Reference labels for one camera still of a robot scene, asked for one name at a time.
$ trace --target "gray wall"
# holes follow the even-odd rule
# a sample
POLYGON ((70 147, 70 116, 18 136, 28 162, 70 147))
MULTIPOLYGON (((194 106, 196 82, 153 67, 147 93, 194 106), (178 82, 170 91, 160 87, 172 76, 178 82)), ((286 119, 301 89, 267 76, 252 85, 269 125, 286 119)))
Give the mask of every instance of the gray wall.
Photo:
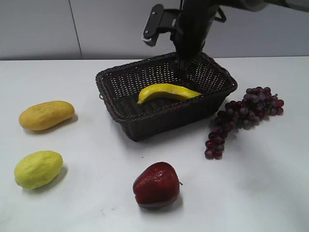
MULTIPOLYGON (((0 59, 145 58, 173 51, 167 34, 154 48, 140 39, 157 3, 175 8, 179 0, 0 0, 0 59)), ((308 13, 277 6, 224 11, 227 22, 214 22, 207 37, 210 56, 309 55, 308 13)))

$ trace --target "white table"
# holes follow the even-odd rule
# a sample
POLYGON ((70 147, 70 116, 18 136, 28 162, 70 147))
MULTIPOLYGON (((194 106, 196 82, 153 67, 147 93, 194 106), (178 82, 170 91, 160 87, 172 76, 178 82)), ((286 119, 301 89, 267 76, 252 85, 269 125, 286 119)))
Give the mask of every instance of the white table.
POLYGON ((270 86, 283 116, 226 142, 220 161, 204 158, 209 119, 136 143, 98 97, 95 75, 132 60, 0 61, 1 232, 308 232, 309 57, 221 58, 239 87, 270 86), (19 114, 52 100, 71 102, 78 120, 27 133, 19 114), (15 165, 39 150, 59 152, 65 168, 50 185, 28 191, 15 165), (141 210, 132 184, 149 165, 176 170, 182 200, 141 210))

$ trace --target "grape bunch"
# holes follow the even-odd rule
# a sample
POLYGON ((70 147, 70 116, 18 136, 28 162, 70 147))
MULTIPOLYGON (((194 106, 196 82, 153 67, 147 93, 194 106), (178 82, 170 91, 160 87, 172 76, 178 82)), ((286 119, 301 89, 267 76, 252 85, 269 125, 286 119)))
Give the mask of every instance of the grape bunch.
POLYGON ((284 101, 272 95, 269 87, 248 88, 241 101, 225 104, 225 111, 219 111, 214 119, 215 127, 208 135, 205 157, 209 160, 222 159, 225 139, 235 128, 250 129, 258 125, 267 115, 283 114, 284 101))

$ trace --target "dark brown wicker basket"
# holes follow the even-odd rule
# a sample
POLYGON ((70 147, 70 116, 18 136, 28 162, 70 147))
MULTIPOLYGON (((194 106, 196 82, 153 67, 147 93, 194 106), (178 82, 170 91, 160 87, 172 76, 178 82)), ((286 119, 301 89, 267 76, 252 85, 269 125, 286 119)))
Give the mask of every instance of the dark brown wicker basket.
POLYGON ((174 53, 101 71, 96 76, 100 97, 125 134, 139 141, 213 115, 224 99, 237 88, 227 70, 200 53, 187 67, 185 77, 174 75, 170 63, 174 53), (139 92, 146 86, 171 83, 202 95, 186 100, 156 99, 138 105, 139 92))

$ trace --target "yellow banana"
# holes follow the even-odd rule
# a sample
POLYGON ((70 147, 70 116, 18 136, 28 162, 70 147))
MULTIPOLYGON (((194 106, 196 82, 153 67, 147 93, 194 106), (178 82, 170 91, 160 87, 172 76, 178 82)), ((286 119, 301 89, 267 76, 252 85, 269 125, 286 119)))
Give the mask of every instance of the yellow banana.
POLYGON ((140 91, 138 104, 142 104, 155 98, 169 98, 184 101, 194 98, 200 93, 189 90, 182 86, 172 84, 154 84, 145 87, 140 91))

